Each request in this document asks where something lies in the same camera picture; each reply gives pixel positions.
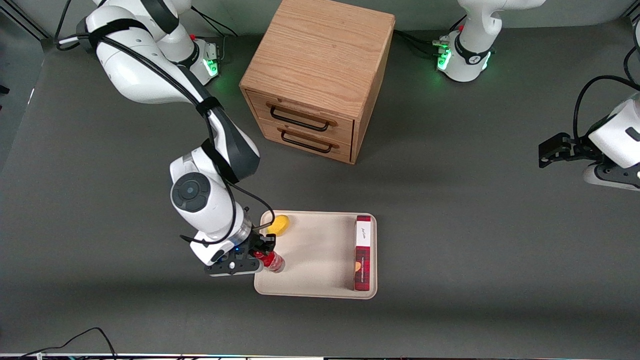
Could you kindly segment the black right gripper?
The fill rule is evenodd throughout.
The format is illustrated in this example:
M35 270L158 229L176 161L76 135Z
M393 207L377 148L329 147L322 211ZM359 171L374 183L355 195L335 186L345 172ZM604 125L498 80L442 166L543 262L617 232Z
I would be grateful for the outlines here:
M276 234L262 235L251 232L249 237L235 247L235 259L258 259L261 262L264 256L270 255L275 250Z

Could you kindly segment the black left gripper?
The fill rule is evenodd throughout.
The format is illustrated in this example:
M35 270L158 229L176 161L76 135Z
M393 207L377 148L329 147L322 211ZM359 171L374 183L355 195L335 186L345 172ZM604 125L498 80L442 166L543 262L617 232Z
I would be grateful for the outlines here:
M602 152L587 136L572 138L566 132L557 133L538 148L538 167L543 169L555 162L589 160L602 162Z

